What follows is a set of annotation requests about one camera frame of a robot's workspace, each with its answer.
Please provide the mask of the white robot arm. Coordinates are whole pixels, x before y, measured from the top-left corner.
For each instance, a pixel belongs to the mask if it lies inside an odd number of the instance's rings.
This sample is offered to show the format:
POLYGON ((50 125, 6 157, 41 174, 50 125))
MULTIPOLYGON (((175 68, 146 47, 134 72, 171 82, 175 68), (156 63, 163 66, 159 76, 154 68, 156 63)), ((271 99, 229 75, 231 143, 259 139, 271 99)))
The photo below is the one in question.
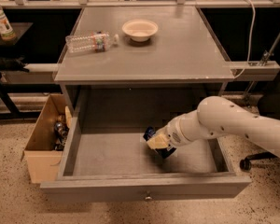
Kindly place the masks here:
POLYGON ((280 158, 280 120, 250 113, 219 96, 203 99, 196 110, 171 119, 157 131, 148 127, 143 137, 151 149, 167 158, 179 147, 230 134, 280 158))

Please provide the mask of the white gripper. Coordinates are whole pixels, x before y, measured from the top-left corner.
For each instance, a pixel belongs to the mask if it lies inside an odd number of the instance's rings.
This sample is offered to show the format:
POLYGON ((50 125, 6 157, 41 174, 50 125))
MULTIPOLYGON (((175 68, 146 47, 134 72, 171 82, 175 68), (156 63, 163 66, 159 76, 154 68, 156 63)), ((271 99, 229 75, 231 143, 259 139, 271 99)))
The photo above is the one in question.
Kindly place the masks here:
POLYGON ((182 147, 192 143, 192 140, 188 139, 182 131, 182 121, 185 116, 178 116, 167 123, 164 127, 164 133, 157 133, 152 136, 147 145, 151 149, 163 149, 168 148, 169 144, 172 147, 182 147))

